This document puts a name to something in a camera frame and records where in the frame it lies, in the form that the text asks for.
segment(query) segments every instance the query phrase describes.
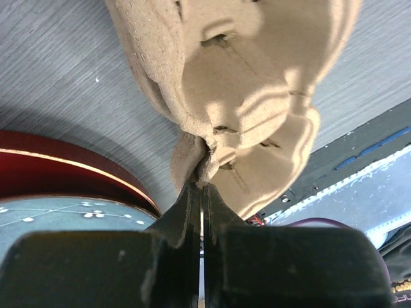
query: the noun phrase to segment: gray table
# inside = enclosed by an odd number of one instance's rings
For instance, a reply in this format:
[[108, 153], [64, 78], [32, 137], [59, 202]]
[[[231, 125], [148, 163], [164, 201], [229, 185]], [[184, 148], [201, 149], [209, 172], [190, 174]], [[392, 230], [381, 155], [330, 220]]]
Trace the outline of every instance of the gray table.
[[[320, 84], [315, 149], [411, 97], [411, 2], [365, 0]], [[0, 3], [0, 129], [89, 148], [131, 171], [163, 210], [174, 201], [177, 128], [140, 93], [102, 0]]]

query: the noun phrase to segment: red bowl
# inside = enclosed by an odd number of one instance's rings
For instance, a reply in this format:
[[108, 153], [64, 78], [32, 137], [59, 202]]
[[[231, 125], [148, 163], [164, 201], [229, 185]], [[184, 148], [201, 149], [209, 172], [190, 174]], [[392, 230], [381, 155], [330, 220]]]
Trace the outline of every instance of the red bowl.
[[61, 194], [161, 212], [128, 171], [87, 149], [28, 133], [0, 131], [0, 198]]

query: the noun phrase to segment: tan cloth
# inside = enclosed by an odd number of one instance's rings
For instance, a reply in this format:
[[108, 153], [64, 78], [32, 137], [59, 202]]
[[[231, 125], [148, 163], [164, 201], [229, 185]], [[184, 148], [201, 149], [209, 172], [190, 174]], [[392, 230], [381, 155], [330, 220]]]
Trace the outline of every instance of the tan cloth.
[[307, 163], [316, 84], [340, 54], [360, 0], [107, 0], [136, 80], [177, 123], [177, 189], [211, 182], [242, 218]]

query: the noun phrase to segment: screw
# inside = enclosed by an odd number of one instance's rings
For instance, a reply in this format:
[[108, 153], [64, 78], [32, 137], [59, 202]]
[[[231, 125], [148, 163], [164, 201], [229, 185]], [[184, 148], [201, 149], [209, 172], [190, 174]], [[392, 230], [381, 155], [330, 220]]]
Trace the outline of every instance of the screw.
[[288, 199], [288, 197], [287, 197], [286, 194], [283, 195], [283, 196], [281, 196], [280, 199], [281, 199], [281, 202], [283, 202], [283, 203], [286, 203], [286, 202], [289, 202], [289, 201], [290, 201], [290, 199]]

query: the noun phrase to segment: white speck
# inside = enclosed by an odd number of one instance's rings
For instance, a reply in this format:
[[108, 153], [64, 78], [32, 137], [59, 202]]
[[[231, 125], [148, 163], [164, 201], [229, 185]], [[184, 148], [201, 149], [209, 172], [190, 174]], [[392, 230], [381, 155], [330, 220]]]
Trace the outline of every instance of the white speck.
[[118, 258], [117, 258], [118, 262], [122, 261], [122, 260], [123, 260], [123, 257], [124, 257], [125, 255], [126, 255], [126, 252], [125, 252], [124, 250], [120, 250], [120, 251], [118, 252]]

